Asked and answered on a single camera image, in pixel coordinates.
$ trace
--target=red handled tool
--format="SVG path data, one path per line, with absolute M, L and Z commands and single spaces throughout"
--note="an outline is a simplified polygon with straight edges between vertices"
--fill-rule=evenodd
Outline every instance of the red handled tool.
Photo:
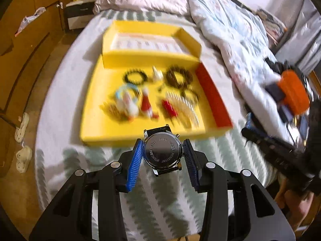
M 173 123 L 173 120 L 172 118 L 173 117 L 176 117 L 178 116 L 178 113 L 176 110 L 174 110 L 173 106 L 170 104 L 170 102 L 168 100 L 162 100 L 162 105 L 163 105 L 163 108 L 166 110 L 167 114 L 169 115 L 172 123 Z

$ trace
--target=watch repair tool kit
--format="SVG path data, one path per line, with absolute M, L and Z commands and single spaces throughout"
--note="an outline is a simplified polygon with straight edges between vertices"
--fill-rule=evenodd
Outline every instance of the watch repair tool kit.
M 152 67 L 153 76 L 152 81 L 154 83 L 163 80 L 163 73 L 161 70 L 157 70 L 155 66 Z M 176 74 L 180 74 L 183 77 L 183 81 L 179 82 L 177 80 Z M 139 75 L 140 79 L 138 81 L 132 78 L 133 75 Z M 166 98 L 161 100 L 161 104 L 168 114 L 170 119 L 177 118 L 179 113 L 184 114 L 188 117 L 195 127 L 199 126 L 199 120 L 195 112 L 195 106 L 199 103 L 199 95 L 190 87 L 193 82 L 193 75 L 190 71 L 181 68 L 179 66 L 172 66 L 166 72 L 165 75 L 167 84 L 175 89 L 180 90 L 180 94 L 173 92 L 167 92 Z M 126 116 L 129 121 L 132 121 L 139 115 L 139 108 L 137 106 L 138 98 L 142 97 L 142 103 L 140 107 L 140 112 L 149 118 L 158 119 L 159 115 L 153 112 L 151 104 L 149 101 L 149 91 L 147 87 L 142 88 L 142 93 L 140 92 L 138 86 L 146 85 L 149 81 L 147 74 L 138 69 L 129 70 L 125 73 L 124 82 L 115 93 L 116 105 L 110 105 L 109 112 L 114 117 Z M 132 98 L 128 93 L 128 90 L 133 90 L 135 97 Z M 186 92 L 190 92 L 193 96 L 192 98 L 186 95 Z

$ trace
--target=black o-ring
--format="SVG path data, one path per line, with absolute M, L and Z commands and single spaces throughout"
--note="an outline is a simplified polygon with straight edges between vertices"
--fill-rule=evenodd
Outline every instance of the black o-ring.
M 134 74 L 134 73 L 138 73 L 142 77 L 142 80 L 140 82 L 133 82 L 128 78 L 128 76 L 130 74 Z M 125 73 L 124 81 L 125 81 L 125 83 L 131 83 L 133 85 L 139 86 L 139 85 L 143 85 L 145 82 L 147 82 L 148 77 L 147 77 L 146 73 L 142 70 L 129 70 L 128 72 Z
M 188 91 L 188 92 L 191 92 L 192 94 L 194 94 L 194 99 L 190 99 L 189 97 L 186 97 L 185 91 Z M 192 89 L 188 89 L 188 88 L 183 89 L 181 91 L 181 96 L 195 105 L 197 105 L 200 102 L 200 96 Z
M 179 83 L 175 76 L 175 72 L 181 74 L 184 77 L 185 81 L 182 83 Z M 181 68 L 176 65 L 176 66 L 170 67 L 170 69 L 166 72 L 166 79 L 170 86 L 177 89 L 182 89 L 182 88 L 185 89 L 189 84 L 192 83 L 193 75 L 188 70 L 185 70 L 184 68 Z

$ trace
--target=white slipper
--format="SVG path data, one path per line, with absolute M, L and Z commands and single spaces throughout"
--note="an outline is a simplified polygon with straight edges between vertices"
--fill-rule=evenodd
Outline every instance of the white slipper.
M 28 146 L 24 146 L 16 153 L 17 162 L 16 168 L 20 173 L 25 173 L 28 169 L 31 158 L 33 157 L 33 151 Z
M 22 139 L 24 137 L 24 133 L 26 132 L 26 127 L 28 125 L 28 122 L 29 122 L 29 115 L 28 115 L 28 113 L 24 112 L 22 122 L 20 124 L 20 128 L 16 128 L 16 132 L 14 134 L 14 138 L 15 138 L 16 142 L 18 142 L 18 143 L 22 142 Z

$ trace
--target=floor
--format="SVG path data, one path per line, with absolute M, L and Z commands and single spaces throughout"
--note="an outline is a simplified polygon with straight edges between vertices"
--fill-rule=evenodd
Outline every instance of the floor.
M 29 114 L 30 120 L 23 143 L 32 148 L 33 152 L 38 120 L 47 91 L 62 58 L 76 39 L 77 35 L 78 33 L 67 33 L 64 35 L 46 61 L 31 92 L 25 110 Z M 21 148 L 21 144 L 16 143 L 15 152 Z M 31 160 L 26 173 L 20 174 L 16 170 L 16 157 L 14 156 L 7 175 L 0 178 L 0 190 L 5 190 L 0 191 L 0 202 L 4 210 L 20 233 L 28 239 L 34 225 L 41 215 L 34 177 L 34 161 Z M 186 239 L 183 237 L 180 240 L 198 241 L 199 235 L 192 235 Z

